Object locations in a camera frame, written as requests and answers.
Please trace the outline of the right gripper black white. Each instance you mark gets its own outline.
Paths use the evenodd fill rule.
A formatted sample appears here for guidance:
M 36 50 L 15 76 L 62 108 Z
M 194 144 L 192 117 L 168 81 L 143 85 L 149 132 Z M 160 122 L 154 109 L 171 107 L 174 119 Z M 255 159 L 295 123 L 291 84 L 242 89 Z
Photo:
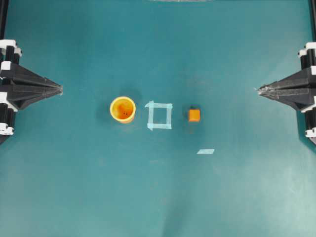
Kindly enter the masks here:
M 316 144 L 316 43 L 309 42 L 298 53 L 301 71 L 257 89 L 265 98 L 301 111 L 305 115 L 305 136 Z

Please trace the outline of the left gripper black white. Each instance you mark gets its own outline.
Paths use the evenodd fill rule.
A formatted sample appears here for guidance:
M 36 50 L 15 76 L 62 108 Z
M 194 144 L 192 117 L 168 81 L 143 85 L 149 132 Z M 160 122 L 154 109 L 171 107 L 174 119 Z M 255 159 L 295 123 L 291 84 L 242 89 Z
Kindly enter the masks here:
M 22 50 L 13 39 L 0 40 L 0 144 L 14 134 L 18 110 L 63 93 L 63 86 L 19 65 Z M 9 78 L 2 75 L 9 70 Z

